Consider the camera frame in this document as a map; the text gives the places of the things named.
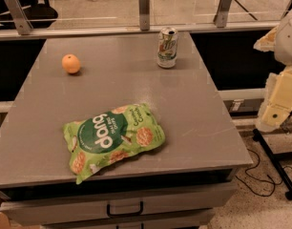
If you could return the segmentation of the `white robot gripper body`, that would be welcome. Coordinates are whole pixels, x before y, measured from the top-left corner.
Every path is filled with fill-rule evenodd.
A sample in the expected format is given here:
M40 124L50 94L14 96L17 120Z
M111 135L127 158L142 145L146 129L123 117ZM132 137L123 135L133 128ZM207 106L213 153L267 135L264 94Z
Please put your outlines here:
M274 54L277 61L292 66L292 10L278 26Z

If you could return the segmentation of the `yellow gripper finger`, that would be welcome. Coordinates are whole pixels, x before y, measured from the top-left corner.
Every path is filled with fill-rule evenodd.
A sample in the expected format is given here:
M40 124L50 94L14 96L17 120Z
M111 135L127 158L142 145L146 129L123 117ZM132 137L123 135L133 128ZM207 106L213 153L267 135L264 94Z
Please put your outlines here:
M253 48L260 52L272 52L275 50L275 39L278 28L275 27L266 35L256 41Z
M292 67L279 74L270 73L265 85L256 128L261 132L278 129L292 112Z

